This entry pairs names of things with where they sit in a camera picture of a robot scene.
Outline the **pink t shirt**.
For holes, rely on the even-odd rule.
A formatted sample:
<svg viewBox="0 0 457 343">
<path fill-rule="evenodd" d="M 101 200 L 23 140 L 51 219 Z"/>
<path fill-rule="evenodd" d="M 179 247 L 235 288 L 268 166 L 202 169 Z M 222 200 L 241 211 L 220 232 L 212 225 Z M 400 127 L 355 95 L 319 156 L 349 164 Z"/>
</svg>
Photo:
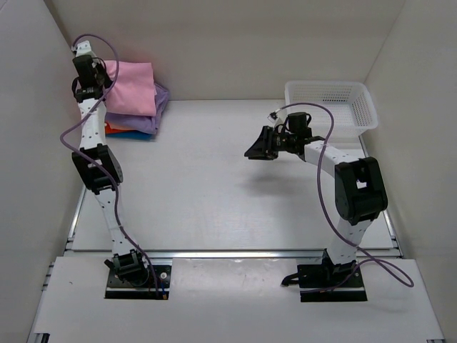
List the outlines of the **pink t shirt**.
<svg viewBox="0 0 457 343">
<path fill-rule="evenodd" d="M 155 96 L 152 64 L 120 61 L 118 77 L 106 98 L 107 112 L 156 116 Z"/>
</svg>

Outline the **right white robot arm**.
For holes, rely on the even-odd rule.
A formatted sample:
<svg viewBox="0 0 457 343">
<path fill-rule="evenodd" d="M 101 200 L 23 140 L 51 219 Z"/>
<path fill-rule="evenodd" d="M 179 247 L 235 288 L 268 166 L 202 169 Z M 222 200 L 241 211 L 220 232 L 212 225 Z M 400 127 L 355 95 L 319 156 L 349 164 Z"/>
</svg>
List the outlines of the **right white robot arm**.
<svg viewBox="0 0 457 343">
<path fill-rule="evenodd" d="M 336 238 L 325 249 L 318 267 L 323 283 L 333 287 L 356 268 L 359 244 L 371 223 L 386 209 L 388 200 L 376 159 L 354 157 L 331 146 L 327 137 L 313 135 L 310 123 L 310 114 L 296 112 L 281 124 L 264 126 L 244 156 L 271 161 L 287 152 L 316 166 L 318 181 L 322 173 L 333 178 L 339 220 L 331 228 Z"/>
</svg>

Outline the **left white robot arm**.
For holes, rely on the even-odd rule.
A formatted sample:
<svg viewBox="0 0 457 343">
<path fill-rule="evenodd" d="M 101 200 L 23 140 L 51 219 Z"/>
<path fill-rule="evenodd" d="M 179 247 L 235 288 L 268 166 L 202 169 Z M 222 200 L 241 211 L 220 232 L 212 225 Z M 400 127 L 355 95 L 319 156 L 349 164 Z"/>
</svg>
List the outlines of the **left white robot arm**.
<svg viewBox="0 0 457 343">
<path fill-rule="evenodd" d="M 122 282 L 133 287 L 144 285 L 149 266 L 142 253 L 123 234 L 116 216 L 116 190 L 123 181 L 119 162 L 106 144 L 104 92 L 113 84 L 100 59 L 89 54 L 73 58 L 78 77 L 72 91 L 87 120 L 81 125 L 81 142 L 72 161 L 86 188 L 99 203 L 112 243 L 113 257 L 105 264 Z"/>
</svg>

